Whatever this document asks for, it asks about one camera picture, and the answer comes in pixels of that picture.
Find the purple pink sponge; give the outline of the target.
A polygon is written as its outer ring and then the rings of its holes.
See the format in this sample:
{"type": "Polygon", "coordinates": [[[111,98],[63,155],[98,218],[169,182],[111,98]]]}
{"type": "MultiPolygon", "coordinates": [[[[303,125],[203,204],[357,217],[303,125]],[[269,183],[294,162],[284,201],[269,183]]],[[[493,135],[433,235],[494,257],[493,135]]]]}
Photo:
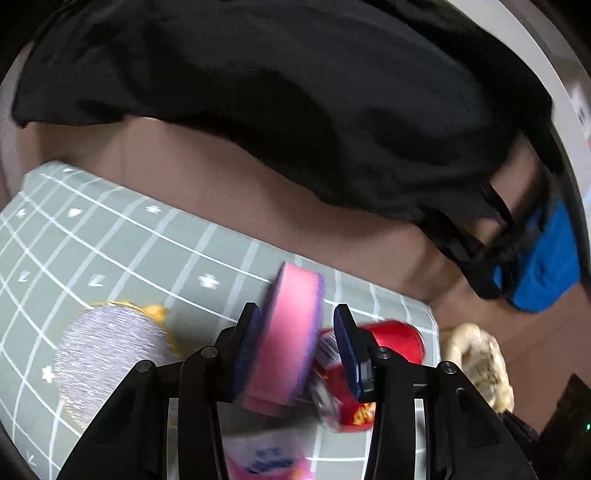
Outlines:
{"type": "Polygon", "coordinates": [[[280,266],[259,307],[262,330],[240,406],[266,416],[294,406],[311,371],[324,296],[322,274],[288,262],[280,266]]]}

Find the red crushed can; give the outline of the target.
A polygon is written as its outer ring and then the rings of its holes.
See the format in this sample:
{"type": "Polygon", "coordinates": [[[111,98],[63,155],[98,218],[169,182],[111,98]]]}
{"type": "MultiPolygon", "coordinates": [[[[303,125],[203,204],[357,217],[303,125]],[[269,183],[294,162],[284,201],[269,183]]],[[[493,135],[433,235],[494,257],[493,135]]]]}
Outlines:
{"type": "MultiPolygon", "coordinates": [[[[375,343],[401,354],[407,361],[422,363],[425,345],[420,332],[396,320],[363,325],[375,343]]],[[[312,373],[308,381],[311,399],[322,424],[335,432],[361,432],[374,425],[376,404],[362,403],[374,374],[370,353],[356,355],[352,348],[339,349],[332,329],[322,330],[318,337],[312,373]]]]}

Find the pink Kleenex tissue pack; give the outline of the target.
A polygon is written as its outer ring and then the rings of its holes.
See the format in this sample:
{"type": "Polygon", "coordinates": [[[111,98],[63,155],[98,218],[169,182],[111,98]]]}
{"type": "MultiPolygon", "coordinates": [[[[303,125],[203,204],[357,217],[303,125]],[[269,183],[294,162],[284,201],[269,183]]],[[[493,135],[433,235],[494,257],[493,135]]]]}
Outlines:
{"type": "Polygon", "coordinates": [[[304,439],[293,428],[225,436],[228,476],[235,480],[314,479],[304,439]]]}

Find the yellowish trash bag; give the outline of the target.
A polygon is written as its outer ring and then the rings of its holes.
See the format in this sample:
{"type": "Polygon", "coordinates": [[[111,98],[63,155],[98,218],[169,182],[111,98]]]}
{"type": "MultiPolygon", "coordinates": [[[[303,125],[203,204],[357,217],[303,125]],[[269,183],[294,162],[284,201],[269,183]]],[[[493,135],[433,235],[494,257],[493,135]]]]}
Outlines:
{"type": "Polygon", "coordinates": [[[441,359],[456,364],[498,414],[513,412],[514,390],[496,338],[475,323],[440,332],[441,359]]]}

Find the white kitchen countertop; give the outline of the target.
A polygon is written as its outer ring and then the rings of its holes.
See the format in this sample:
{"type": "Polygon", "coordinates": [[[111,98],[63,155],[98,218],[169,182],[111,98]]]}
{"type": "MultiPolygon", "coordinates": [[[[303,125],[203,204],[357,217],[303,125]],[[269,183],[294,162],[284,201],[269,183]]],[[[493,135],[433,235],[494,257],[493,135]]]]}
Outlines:
{"type": "Polygon", "coordinates": [[[590,77],[558,29],[530,1],[454,1],[453,6],[513,50],[554,102],[552,122],[590,225],[590,77]]]}

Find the silver round scouring pad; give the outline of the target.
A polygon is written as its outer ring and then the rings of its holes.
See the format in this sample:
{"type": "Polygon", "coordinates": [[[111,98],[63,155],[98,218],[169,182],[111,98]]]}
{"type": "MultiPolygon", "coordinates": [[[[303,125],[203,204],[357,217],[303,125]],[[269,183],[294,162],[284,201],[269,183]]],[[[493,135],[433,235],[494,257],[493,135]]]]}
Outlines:
{"type": "Polygon", "coordinates": [[[60,399],[81,428],[89,426],[136,363],[161,366],[179,359],[167,315],[158,304],[104,302],[82,311],[64,330],[54,371],[60,399]]]}

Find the blue cloth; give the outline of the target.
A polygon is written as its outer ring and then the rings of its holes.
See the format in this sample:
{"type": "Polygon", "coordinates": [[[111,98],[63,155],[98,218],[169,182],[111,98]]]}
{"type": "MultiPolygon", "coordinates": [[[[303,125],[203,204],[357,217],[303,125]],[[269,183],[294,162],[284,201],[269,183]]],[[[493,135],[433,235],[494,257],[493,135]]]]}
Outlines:
{"type": "Polygon", "coordinates": [[[505,300],[528,313],[547,310],[580,280],[575,229],[563,200],[528,218],[515,256],[494,273],[505,300]]]}

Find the green grid tablecloth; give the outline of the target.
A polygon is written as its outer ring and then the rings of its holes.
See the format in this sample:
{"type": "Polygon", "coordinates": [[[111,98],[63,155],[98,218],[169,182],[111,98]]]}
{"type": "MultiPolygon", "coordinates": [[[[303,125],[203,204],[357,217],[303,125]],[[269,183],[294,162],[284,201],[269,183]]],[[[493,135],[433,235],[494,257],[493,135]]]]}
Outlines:
{"type": "Polygon", "coordinates": [[[58,393],[59,339],[108,300],[157,304],[185,352],[211,343],[263,296],[286,262],[325,279],[324,319],[346,303],[358,323],[414,326],[424,361],[441,358],[424,303],[50,162],[29,172],[1,213],[1,424],[38,479],[55,478],[82,428],[58,393]]]}

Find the black cloth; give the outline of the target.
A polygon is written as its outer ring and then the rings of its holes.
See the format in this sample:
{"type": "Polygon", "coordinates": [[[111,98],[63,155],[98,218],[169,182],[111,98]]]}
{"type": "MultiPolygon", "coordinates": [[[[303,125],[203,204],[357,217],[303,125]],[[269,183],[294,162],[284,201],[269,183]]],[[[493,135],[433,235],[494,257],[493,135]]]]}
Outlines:
{"type": "Polygon", "coordinates": [[[492,176],[552,101],[445,1],[70,1],[37,39],[20,126],[151,117],[228,139],[335,206],[417,225],[484,299],[537,233],[492,176]]]}

